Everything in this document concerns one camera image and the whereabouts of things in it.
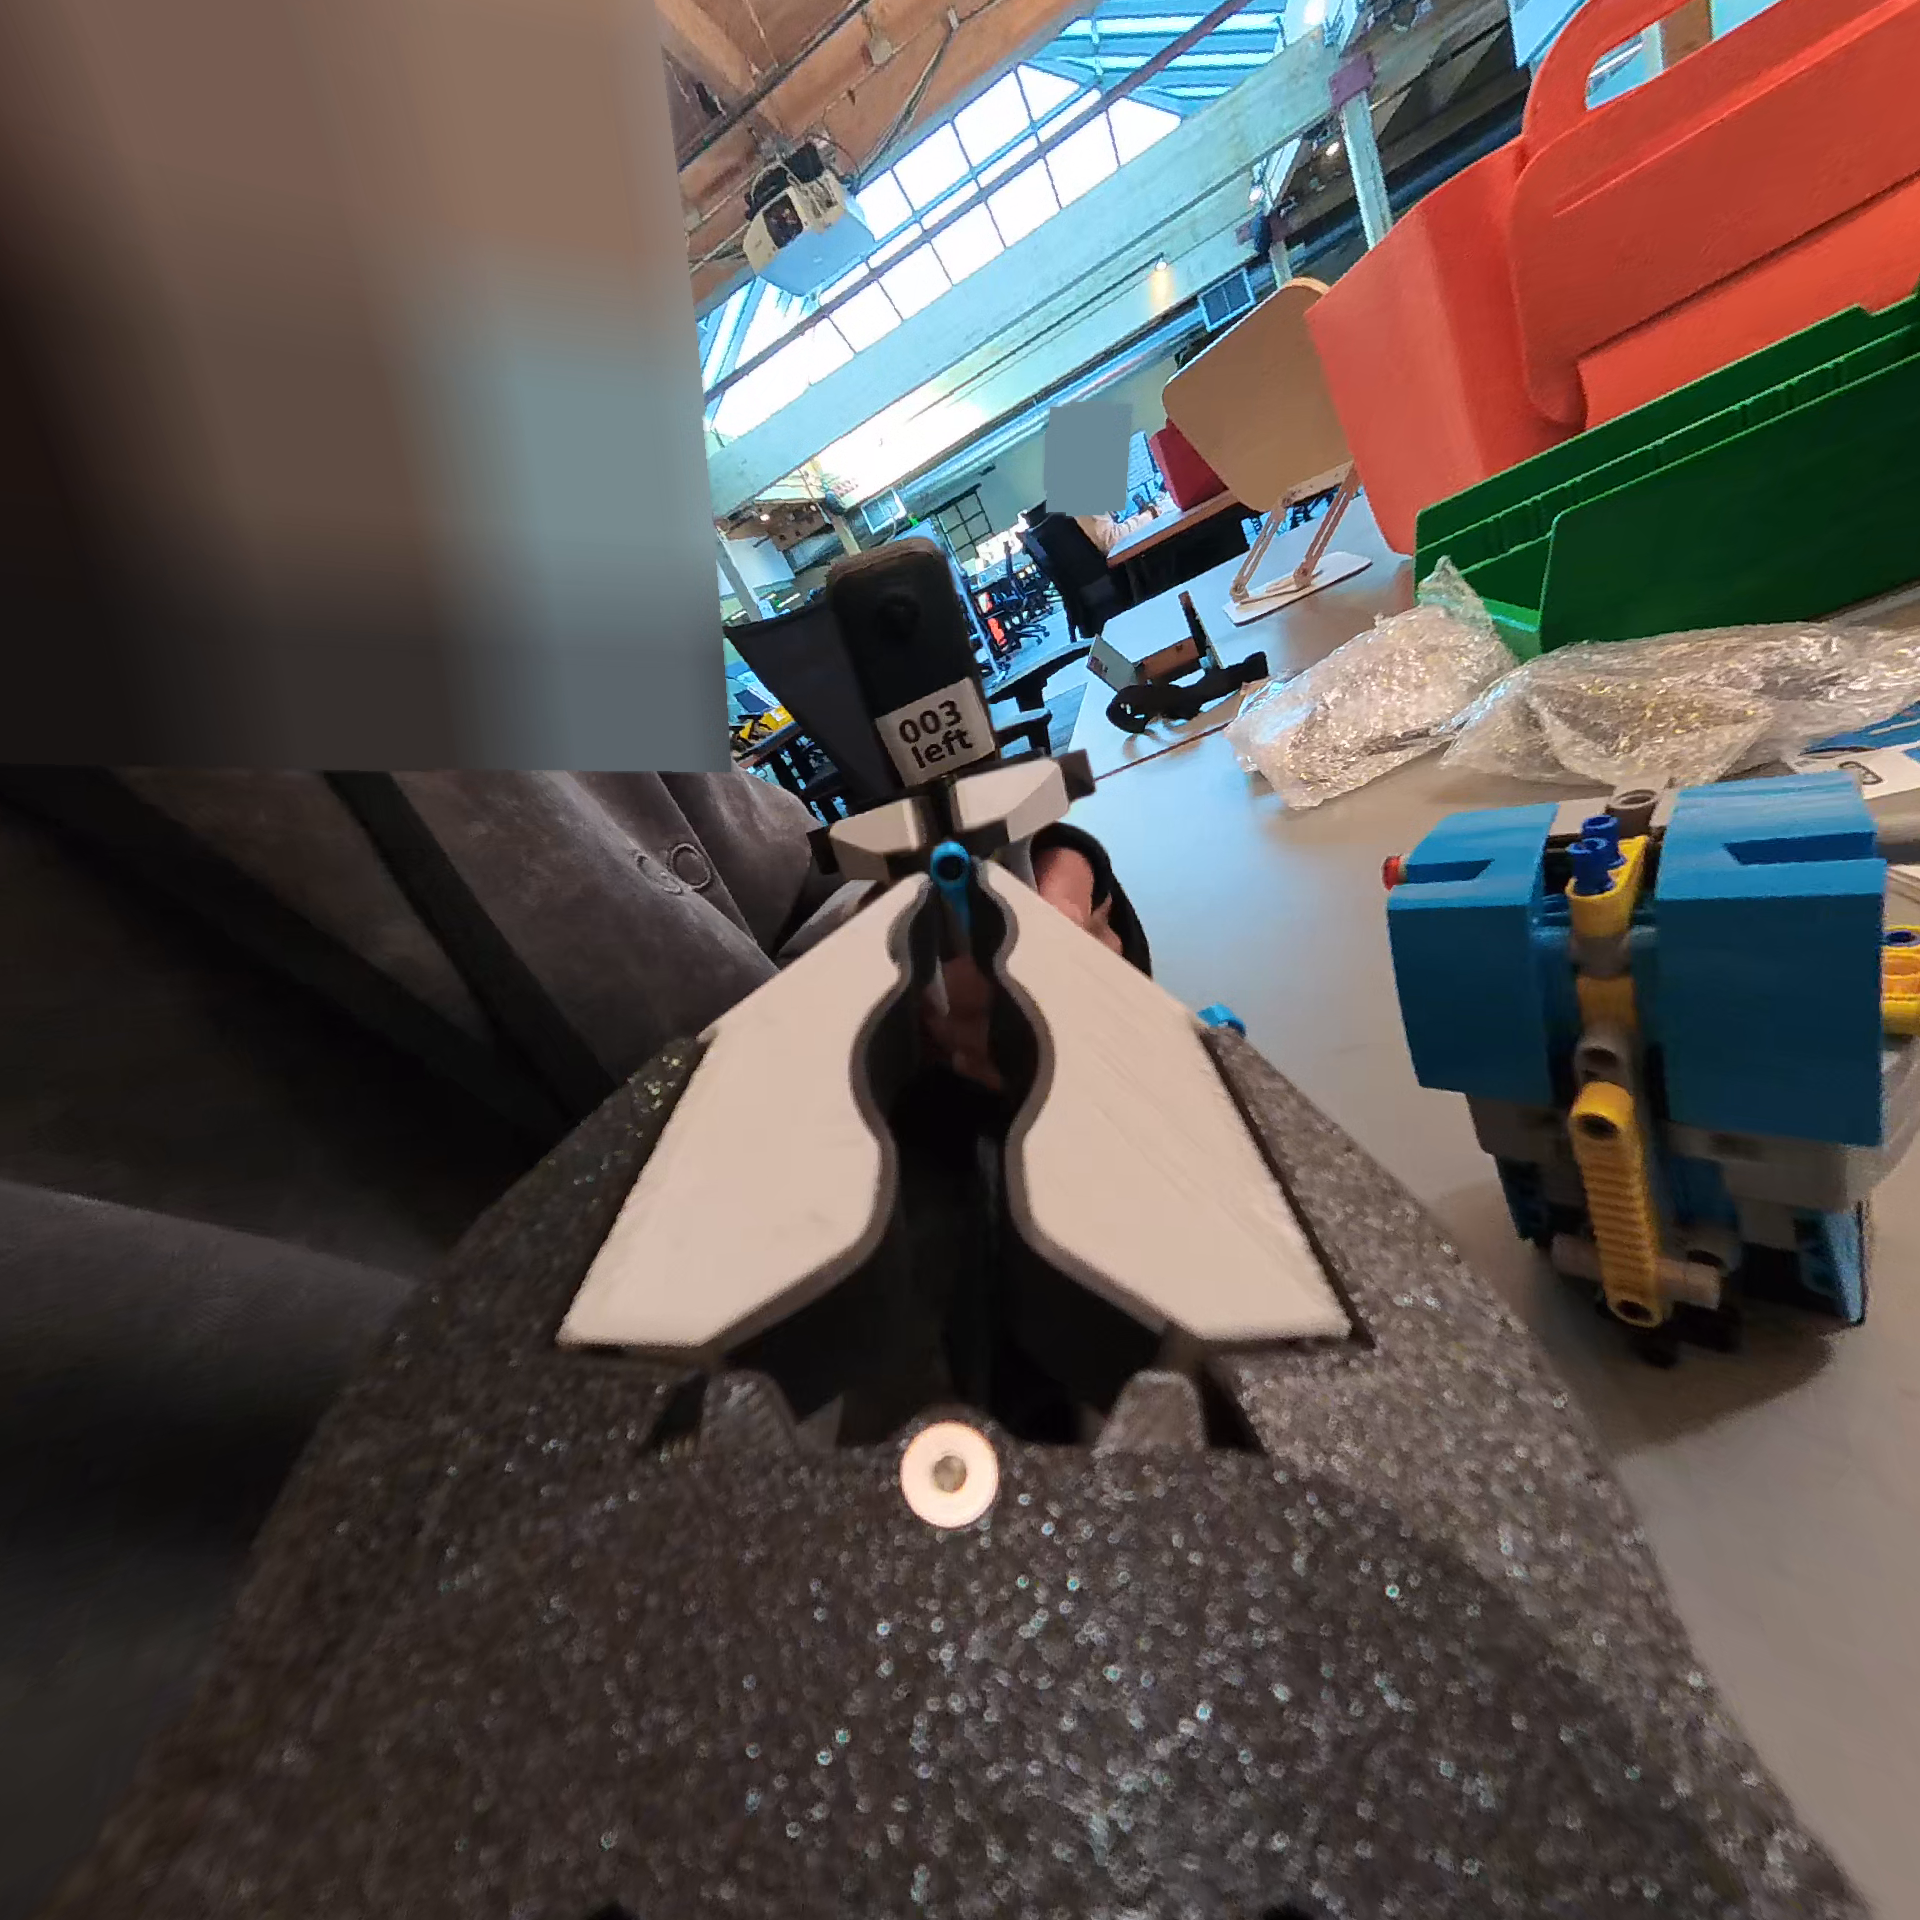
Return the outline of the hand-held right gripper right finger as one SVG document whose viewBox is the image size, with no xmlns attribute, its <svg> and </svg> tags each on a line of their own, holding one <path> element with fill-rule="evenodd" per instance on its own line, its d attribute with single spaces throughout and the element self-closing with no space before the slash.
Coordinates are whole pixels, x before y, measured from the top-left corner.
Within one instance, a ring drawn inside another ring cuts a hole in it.
<svg viewBox="0 0 1920 1920">
<path fill-rule="evenodd" d="M 981 880 L 1006 929 L 997 980 L 1038 1045 L 1006 1142 L 1027 1243 L 1206 1352 L 1348 1337 L 1201 1022 L 1020 878 Z"/>
</svg>

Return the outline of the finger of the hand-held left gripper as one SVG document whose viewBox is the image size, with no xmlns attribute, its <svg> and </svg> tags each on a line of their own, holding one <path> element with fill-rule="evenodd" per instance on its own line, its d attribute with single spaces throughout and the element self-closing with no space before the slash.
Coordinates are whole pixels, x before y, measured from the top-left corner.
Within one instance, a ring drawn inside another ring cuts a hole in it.
<svg viewBox="0 0 1920 1920">
<path fill-rule="evenodd" d="M 884 803 L 830 825 L 830 875 L 893 885 L 925 878 L 938 848 L 925 803 Z"/>
<path fill-rule="evenodd" d="M 1001 762 L 956 780 L 956 844 L 973 861 L 1030 861 L 1033 841 L 1068 806 L 1059 762 Z"/>
</svg>

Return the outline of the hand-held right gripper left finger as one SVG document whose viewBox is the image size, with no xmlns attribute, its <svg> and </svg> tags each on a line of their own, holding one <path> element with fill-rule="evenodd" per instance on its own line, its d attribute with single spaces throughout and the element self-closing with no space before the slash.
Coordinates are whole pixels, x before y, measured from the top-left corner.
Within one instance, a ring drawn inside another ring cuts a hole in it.
<svg viewBox="0 0 1920 1920">
<path fill-rule="evenodd" d="M 897 1203 L 873 1046 L 914 989 L 906 878 L 700 1035 L 557 1328 L 568 1352 L 714 1358 L 861 1267 Z"/>
</svg>

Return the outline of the blue curved brick panel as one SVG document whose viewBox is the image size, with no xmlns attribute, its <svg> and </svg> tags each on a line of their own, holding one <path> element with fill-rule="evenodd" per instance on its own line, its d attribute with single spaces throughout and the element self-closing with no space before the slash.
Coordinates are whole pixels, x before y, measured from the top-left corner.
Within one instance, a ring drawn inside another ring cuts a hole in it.
<svg viewBox="0 0 1920 1920">
<path fill-rule="evenodd" d="M 973 957 L 971 904 L 973 904 L 973 856 L 958 841 L 945 841 L 928 856 L 928 875 L 945 909 L 945 960 Z M 1197 1022 L 1246 1035 L 1246 1022 L 1221 1001 L 1197 1010 Z"/>
</svg>

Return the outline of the blue toy brick robot model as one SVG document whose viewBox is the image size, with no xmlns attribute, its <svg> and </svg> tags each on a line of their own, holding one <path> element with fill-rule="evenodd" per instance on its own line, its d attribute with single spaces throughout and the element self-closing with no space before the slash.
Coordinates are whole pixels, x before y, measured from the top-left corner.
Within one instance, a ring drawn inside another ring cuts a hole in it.
<svg viewBox="0 0 1920 1920">
<path fill-rule="evenodd" d="M 1417 1082 L 1645 1361 L 1734 1347 L 1753 1304 L 1862 1324 L 1915 1142 L 1913 866 L 1850 766 L 1459 811 L 1382 865 Z"/>
</svg>

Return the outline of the grey desk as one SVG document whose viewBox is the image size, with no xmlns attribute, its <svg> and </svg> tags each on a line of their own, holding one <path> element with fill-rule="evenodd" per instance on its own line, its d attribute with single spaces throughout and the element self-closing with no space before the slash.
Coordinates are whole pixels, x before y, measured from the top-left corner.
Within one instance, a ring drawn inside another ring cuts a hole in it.
<svg viewBox="0 0 1920 1920">
<path fill-rule="evenodd" d="M 1513 1236 L 1466 1105 L 1417 1086 L 1380 865 L 1456 810 L 1538 801 L 1417 760 L 1310 811 L 1216 736 L 1101 778 L 1073 811 L 1114 856 L 1160 980 L 1222 1001 L 1432 1212 L 1548 1348 L 1640 1510 L 1675 1611 L 1802 1818 L 1875 1916 L 1915 1916 L 1915 1154 L 1875 1196 L 1868 1320 L 1753 1309 L 1737 1354 L 1628 1354 Z"/>
</svg>

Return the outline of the person's left hand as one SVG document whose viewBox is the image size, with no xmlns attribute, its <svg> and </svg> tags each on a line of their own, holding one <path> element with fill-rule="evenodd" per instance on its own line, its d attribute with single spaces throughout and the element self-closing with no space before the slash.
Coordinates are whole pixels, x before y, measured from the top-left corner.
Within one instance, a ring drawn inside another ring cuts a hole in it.
<svg viewBox="0 0 1920 1920">
<path fill-rule="evenodd" d="M 1104 845 L 1080 830 L 1046 830 L 1030 848 L 1030 874 L 1041 898 L 1114 953 L 1123 931 L 1114 924 L 1121 898 Z"/>
</svg>

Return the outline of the black office chair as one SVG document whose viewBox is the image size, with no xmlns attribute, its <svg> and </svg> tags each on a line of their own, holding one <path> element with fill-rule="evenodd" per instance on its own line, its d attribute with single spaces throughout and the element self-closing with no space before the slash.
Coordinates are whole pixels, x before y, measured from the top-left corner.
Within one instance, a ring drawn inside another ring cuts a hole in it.
<svg viewBox="0 0 1920 1920">
<path fill-rule="evenodd" d="M 1080 520 L 1045 512 L 1021 531 L 1021 547 L 1060 597 L 1077 641 L 1098 641 L 1134 603 L 1125 573 L 1109 565 Z"/>
<path fill-rule="evenodd" d="M 853 810 L 1049 752 L 1045 714 L 992 720 L 956 603 L 923 608 L 886 590 L 842 616 L 821 597 L 729 637 L 828 754 Z"/>
</svg>

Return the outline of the small wooden box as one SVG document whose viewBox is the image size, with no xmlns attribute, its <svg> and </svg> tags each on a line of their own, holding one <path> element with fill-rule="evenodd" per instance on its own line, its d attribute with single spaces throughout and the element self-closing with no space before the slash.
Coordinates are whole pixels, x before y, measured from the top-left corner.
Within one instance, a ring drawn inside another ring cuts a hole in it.
<svg viewBox="0 0 1920 1920">
<path fill-rule="evenodd" d="M 1180 681 L 1219 667 L 1187 590 L 1169 590 L 1115 616 L 1089 652 L 1089 675 L 1109 691 Z"/>
</svg>

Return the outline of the wooden table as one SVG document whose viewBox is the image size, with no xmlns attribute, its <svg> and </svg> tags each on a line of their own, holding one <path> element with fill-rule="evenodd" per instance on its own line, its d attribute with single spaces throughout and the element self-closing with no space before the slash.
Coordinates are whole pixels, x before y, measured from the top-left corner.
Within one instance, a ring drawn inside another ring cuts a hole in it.
<svg viewBox="0 0 1920 1920">
<path fill-rule="evenodd" d="M 1257 521 L 1232 491 L 1155 516 L 1109 553 L 1109 570 L 1177 570 L 1185 578 L 1242 560 L 1250 550 L 1246 524 Z"/>
</svg>

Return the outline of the red seat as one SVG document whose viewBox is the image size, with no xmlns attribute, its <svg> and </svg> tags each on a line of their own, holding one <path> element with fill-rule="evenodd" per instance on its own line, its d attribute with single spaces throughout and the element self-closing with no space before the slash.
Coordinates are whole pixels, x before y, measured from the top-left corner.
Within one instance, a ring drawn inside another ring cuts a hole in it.
<svg viewBox="0 0 1920 1920">
<path fill-rule="evenodd" d="M 1177 514 L 1201 510 L 1228 493 L 1228 485 L 1172 421 L 1147 436 L 1147 451 Z"/>
</svg>

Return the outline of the wooden laptop stand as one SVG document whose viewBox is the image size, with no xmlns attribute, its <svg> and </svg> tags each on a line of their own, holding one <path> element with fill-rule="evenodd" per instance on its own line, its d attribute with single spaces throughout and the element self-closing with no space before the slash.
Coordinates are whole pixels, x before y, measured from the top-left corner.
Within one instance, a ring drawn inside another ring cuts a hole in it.
<svg viewBox="0 0 1920 1920">
<path fill-rule="evenodd" d="M 1347 427 L 1312 342 L 1310 317 L 1325 297 L 1329 285 L 1320 280 L 1285 282 L 1214 339 L 1163 392 L 1169 422 L 1232 499 L 1260 516 L 1260 534 L 1232 576 L 1226 605 L 1238 629 L 1369 566 L 1366 557 L 1330 548 L 1360 485 Z M 1330 506 L 1314 524 L 1304 556 L 1260 581 L 1264 553 L 1288 531 L 1290 514 L 1320 497 L 1330 497 Z"/>
</svg>

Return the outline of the orange plastic carrier bin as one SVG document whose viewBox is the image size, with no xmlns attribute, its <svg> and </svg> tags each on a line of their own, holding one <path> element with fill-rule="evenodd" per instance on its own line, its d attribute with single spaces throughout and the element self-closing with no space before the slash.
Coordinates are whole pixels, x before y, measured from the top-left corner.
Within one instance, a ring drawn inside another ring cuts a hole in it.
<svg viewBox="0 0 1920 1920">
<path fill-rule="evenodd" d="M 1310 313 L 1360 485 L 1433 504 L 1917 276 L 1917 5 L 1782 3 L 1590 104 L 1670 5 L 1571 13 L 1520 133 Z"/>
</svg>

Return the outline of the green plastic bin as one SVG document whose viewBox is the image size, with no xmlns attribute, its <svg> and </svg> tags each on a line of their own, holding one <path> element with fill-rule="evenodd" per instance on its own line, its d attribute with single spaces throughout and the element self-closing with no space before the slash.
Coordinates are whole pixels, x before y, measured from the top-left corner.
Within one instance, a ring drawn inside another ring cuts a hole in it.
<svg viewBox="0 0 1920 1920">
<path fill-rule="evenodd" d="M 1917 576 L 1917 294 L 1852 306 L 1419 510 L 1522 659 L 1824 618 Z"/>
</svg>

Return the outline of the blue sticker sheet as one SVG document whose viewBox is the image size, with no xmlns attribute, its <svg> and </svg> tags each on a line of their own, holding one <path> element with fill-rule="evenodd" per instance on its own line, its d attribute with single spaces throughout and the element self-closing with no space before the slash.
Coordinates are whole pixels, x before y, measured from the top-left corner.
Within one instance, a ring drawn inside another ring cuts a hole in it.
<svg viewBox="0 0 1920 1920">
<path fill-rule="evenodd" d="M 1787 766 L 1796 776 L 1845 773 L 1875 810 L 1915 805 L 1917 716 L 1905 710 L 1882 724 L 1829 736 Z"/>
</svg>

